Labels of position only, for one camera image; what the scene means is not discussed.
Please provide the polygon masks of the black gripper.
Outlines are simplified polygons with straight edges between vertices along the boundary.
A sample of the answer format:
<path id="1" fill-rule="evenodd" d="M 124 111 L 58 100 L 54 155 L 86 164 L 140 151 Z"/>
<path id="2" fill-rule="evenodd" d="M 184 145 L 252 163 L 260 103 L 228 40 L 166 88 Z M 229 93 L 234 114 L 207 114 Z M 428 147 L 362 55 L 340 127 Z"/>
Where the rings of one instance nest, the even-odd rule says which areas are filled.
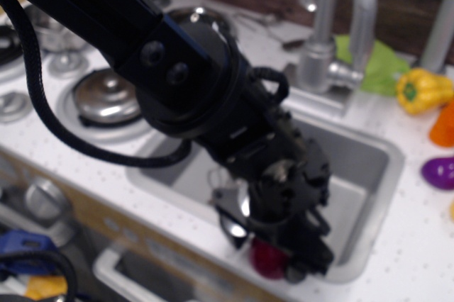
<path id="1" fill-rule="evenodd" d="M 298 284 L 310 274 L 326 275 L 334 261 L 334 253 L 322 240 L 330 228 L 314 209 L 271 223 L 254 219 L 250 208 L 246 224 L 221 216 L 220 226 L 237 250 L 256 237 L 287 254 L 284 279 L 290 284 Z"/>

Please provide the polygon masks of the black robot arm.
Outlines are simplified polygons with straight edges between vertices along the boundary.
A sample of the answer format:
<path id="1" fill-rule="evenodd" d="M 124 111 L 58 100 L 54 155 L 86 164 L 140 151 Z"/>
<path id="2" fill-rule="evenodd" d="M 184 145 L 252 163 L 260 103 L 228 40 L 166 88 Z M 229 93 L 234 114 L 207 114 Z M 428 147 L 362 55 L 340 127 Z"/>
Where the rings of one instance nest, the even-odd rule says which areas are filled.
<path id="1" fill-rule="evenodd" d="M 244 213 L 235 190 L 213 193 L 221 227 L 234 247 L 250 235 L 284 259 L 290 282 L 325 274 L 333 262 L 323 242 L 330 228 L 318 212 L 329 197 L 329 163 L 281 104 L 286 77 L 252 67 L 235 39 L 205 23 L 180 26 L 151 0 L 28 0 L 95 47 L 135 87 L 144 119 L 179 138 L 165 156 L 138 158 L 97 148 L 68 131 L 43 88 L 40 48 L 18 0 L 1 0 L 22 44 L 28 93 L 41 121 L 66 145 L 114 164 L 168 167 L 193 142 L 248 185 Z"/>

